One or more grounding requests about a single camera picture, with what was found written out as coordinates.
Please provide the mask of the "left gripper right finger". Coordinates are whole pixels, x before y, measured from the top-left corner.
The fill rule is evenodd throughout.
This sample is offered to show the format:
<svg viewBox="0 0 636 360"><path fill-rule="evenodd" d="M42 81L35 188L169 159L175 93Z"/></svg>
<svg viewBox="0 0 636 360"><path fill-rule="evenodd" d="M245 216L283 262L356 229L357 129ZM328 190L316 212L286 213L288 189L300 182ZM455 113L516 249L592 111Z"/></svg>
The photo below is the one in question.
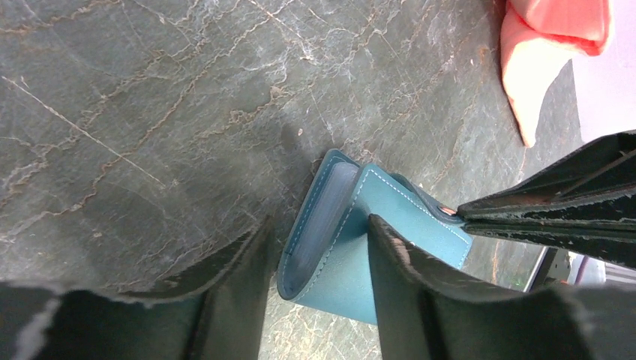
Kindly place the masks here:
<svg viewBox="0 0 636 360"><path fill-rule="evenodd" d="M633 359L635 288L518 292L468 275L368 218L384 359Z"/></svg>

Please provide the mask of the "pink cloth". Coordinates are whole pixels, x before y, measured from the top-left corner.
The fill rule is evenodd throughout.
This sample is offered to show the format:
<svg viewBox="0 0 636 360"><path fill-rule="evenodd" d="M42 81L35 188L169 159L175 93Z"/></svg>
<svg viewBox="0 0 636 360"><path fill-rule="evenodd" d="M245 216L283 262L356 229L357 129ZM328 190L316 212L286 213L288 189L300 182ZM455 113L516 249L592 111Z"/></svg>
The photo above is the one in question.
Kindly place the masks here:
<svg viewBox="0 0 636 360"><path fill-rule="evenodd" d="M500 32L502 85L523 144L536 144L545 94L575 56L600 56L614 36L607 0L507 1Z"/></svg>

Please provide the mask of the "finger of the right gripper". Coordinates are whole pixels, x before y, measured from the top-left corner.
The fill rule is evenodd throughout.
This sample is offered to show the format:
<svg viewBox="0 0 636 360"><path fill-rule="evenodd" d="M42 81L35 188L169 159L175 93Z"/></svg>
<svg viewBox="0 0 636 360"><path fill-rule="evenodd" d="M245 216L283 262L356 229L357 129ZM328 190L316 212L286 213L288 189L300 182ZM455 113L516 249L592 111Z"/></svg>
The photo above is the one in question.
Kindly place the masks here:
<svg viewBox="0 0 636 360"><path fill-rule="evenodd" d="M634 221L635 132L602 136L520 184L460 205L465 221Z"/></svg>
<svg viewBox="0 0 636 360"><path fill-rule="evenodd" d="M559 248L635 268L635 226L577 223L573 220L484 217L462 213L463 229L476 236Z"/></svg>

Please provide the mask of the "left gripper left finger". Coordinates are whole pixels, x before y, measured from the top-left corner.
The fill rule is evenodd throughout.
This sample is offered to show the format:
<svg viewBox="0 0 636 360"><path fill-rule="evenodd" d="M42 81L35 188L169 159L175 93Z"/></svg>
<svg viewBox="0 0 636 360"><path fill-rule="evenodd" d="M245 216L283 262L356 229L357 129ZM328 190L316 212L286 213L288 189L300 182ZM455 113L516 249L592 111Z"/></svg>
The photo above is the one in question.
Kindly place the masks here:
<svg viewBox="0 0 636 360"><path fill-rule="evenodd" d="M146 292L1 283L3 359L256 359L272 260L266 218Z"/></svg>

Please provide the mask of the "blue card holder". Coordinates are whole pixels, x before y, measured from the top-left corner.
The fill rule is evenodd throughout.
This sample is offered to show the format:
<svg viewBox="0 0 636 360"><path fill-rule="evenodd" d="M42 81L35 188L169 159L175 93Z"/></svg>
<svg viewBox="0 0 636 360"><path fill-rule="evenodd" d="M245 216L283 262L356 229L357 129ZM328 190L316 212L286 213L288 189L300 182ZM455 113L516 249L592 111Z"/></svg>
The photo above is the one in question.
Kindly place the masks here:
<svg viewBox="0 0 636 360"><path fill-rule="evenodd" d="M461 269L473 240L462 220L406 177L329 150L287 239L277 270L282 299L363 323L377 321L368 218Z"/></svg>

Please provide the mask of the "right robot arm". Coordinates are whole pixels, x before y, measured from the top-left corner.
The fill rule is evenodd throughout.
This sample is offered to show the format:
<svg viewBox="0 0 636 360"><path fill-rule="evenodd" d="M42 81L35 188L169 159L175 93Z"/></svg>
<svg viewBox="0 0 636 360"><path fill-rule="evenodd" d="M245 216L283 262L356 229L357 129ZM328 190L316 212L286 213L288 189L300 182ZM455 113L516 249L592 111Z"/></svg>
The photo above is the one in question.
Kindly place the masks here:
<svg viewBox="0 0 636 360"><path fill-rule="evenodd" d="M603 283L607 263L634 269L635 132L588 142L458 215L471 235L544 247L528 290Z"/></svg>

